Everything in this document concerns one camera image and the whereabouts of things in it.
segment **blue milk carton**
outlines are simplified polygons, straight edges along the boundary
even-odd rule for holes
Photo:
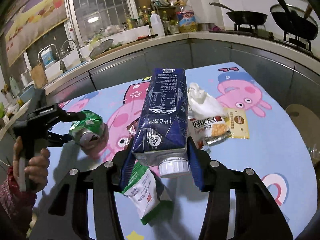
[[[189,173],[187,121],[184,69],[156,68],[143,104],[132,153],[143,165],[159,166],[162,178]]]

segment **hand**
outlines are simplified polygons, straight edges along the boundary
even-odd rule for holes
[[[13,146],[13,176],[18,183],[19,178],[19,154],[23,149],[22,139],[19,136]],[[33,157],[29,160],[29,166],[25,167],[24,172],[29,179],[37,184],[34,193],[44,189],[47,185],[50,152],[48,149],[42,149],[39,156]]]

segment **faucet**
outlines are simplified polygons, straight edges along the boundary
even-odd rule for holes
[[[60,55],[59,55],[59,53],[58,53],[57,47],[56,47],[56,45],[54,45],[54,44],[50,44],[50,45],[46,46],[45,48],[43,48],[43,49],[41,49],[41,50],[39,51],[39,53],[38,53],[38,61],[39,61],[39,62],[41,61],[41,59],[40,59],[40,54],[41,54],[41,52],[44,51],[44,50],[46,50],[47,48],[49,48],[49,47],[51,47],[51,46],[54,46],[54,48],[56,49],[56,52],[57,52],[57,55],[58,55],[58,58],[59,58],[59,61],[60,61],[60,70],[62,70],[63,73],[67,72],[66,65],[64,64],[63,60],[61,59],[61,57],[60,57]]]
[[[72,39],[66,40],[66,41],[62,44],[61,49],[63,49],[63,45],[64,45],[67,41],[72,41],[72,42],[76,45],[76,49],[77,49],[77,51],[78,51],[78,55],[79,55],[80,62],[83,63],[83,62],[84,62],[84,59],[82,58],[82,55],[81,55],[81,53],[80,53],[79,44],[78,44],[75,40],[72,40]]]

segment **metal bolt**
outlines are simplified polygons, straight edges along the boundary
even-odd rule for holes
[[[211,161],[211,162],[210,162],[210,165],[211,165],[212,167],[218,167],[218,166],[219,166],[219,163],[218,163],[217,161]]]
[[[70,175],[76,175],[77,173],[78,173],[77,169],[72,169],[72,170],[69,171]]]
[[[253,169],[248,168],[248,169],[245,170],[245,173],[248,174],[248,175],[253,175],[254,171],[253,171]]]
[[[104,166],[106,168],[111,168],[113,166],[113,162],[112,161],[107,161],[107,162],[104,163]]]

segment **table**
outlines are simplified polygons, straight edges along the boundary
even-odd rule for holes
[[[186,70],[187,84],[198,83],[210,95],[229,107],[246,110],[250,139],[228,139],[210,147],[210,157],[233,170],[253,168],[274,196],[297,237],[316,211],[316,176],[308,150],[291,119],[279,104],[239,65],[229,62]],[[36,209],[41,209],[50,190],[72,168],[91,170],[122,150],[128,136],[127,126],[140,116],[149,78],[124,83],[89,93],[60,106],[66,111],[92,110],[109,127],[109,140],[98,153],[86,155],[69,142],[51,147],[48,185],[37,194]],[[55,133],[68,133],[70,123],[58,123]],[[201,193],[191,174],[162,179],[174,200],[172,217],[164,212],[142,225],[129,198],[115,193],[119,220],[128,240],[198,239],[206,210],[208,193]],[[228,238],[234,233],[235,192],[231,191]],[[95,238],[92,192],[88,197],[89,233]]]

